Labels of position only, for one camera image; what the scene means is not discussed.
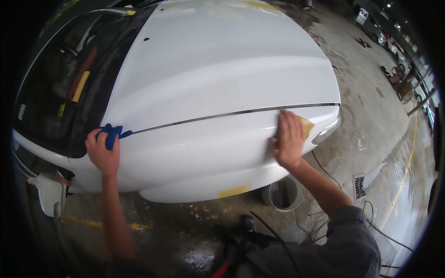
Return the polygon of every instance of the floor drain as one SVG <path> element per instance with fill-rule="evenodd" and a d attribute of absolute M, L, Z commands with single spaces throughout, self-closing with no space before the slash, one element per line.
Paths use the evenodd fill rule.
<path fill-rule="evenodd" d="M 352 179 L 354 180 L 354 189 L 355 189 L 354 199 L 357 200 L 358 198 L 366 195 L 366 192 L 364 191 L 363 187 L 364 174 L 354 175 L 352 176 Z"/>

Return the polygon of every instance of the car rear window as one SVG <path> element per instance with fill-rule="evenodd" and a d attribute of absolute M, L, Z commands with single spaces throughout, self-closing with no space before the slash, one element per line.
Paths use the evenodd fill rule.
<path fill-rule="evenodd" d="M 132 16 L 92 12 L 63 27 L 40 53 L 21 87 L 15 106 L 17 131 L 51 151 L 68 155 L 73 120 L 91 80 L 131 20 Z M 90 75 L 82 89 L 81 79 L 87 71 Z M 80 97 L 74 96 L 76 90 Z"/>

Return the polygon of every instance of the hand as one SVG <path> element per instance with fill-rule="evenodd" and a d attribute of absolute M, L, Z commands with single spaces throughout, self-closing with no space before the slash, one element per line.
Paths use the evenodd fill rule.
<path fill-rule="evenodd" d="M 103 177 L 117 176 L 117 169 L 119 168 L 119 137 L 114 139 L 113 149 L 107 150 L 105 147 L 105 140 L 108 133 L 101 132 L 101 129 L 95 129 L 87 135 L 85 141 L 86 152 L 89 155 L 91 162 L 101 171 Z"/>
<path fill-rule="evenodd" d="M 278 139 L 270 139 L 271 148 L 277 162 L 287 171 L 295 169 L 302 160 L 304 130 L 294 113 L 282 110 L 278 119 Z"/>

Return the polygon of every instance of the forearm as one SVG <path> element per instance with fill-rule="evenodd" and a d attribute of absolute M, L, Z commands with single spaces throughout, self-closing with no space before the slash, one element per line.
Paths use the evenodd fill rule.
<path fill-rule="evenodd" d="M 117 192 L 117 177 L 102 177 L 102 221 L 105 244 L 112 258 L 133 259 L 136 254 Z"/>
<path fill-rule="evenodd" d="M 301 159 L 297 166 L 288 170 L 309 190 L 329 217 L 332 218 L 338 209 L 346 205 L 353 205 L 351 199 L 341 188 L 312 168 L 304 159 Z"/>

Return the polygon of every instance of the white car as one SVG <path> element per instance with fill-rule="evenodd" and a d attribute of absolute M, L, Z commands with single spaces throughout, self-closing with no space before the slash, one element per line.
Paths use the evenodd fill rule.
<path fill-rule="evenodd" d="M 331 63 L 299 25 L 261 1 L 170 0 L 62 27 L 23 80 L 12 137 L 44 213 L 58 217 L 67 193 L 101 191 L 85 149 L 98 126 L 134 132 L 121 139 L 120 192 L 193 202 L 288 175 L 268 148 L 281 109 L 314 124 L 304 153 L 340 125 Z"/>
<path fill-rule="evenodd" d="M 388 43 L 388 50 L 390 51 L 390 54 L 394 57 L 403 71 L 408 74 L 411 70 L 411 65 L 406 61 L 403 52 L 400 51 L 399 47 L 401 48 L 401 46 L 399 46 L 392 37 L 387 39 L 386 42 Z"/>

